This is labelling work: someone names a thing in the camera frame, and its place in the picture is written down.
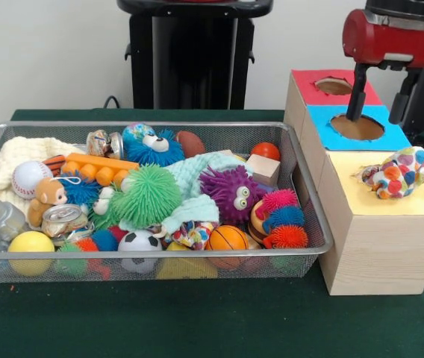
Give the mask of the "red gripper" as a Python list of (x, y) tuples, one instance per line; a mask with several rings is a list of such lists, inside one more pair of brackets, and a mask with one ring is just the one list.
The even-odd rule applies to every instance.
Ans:
[[(360, 118), (364, 106), (368, 65), (378, 66), (391, 61), (411, 68), (424, 68), (424, 21), (355, 9), (344, 22), (342, 44), (344, 54), (356, 62), (346, 112), (346, 118), (353, 122)], [(420, 69), (407, 69), (407, 73), (390, 110), (389, 122), (393, 125), (400, 124), (404, 118)]]

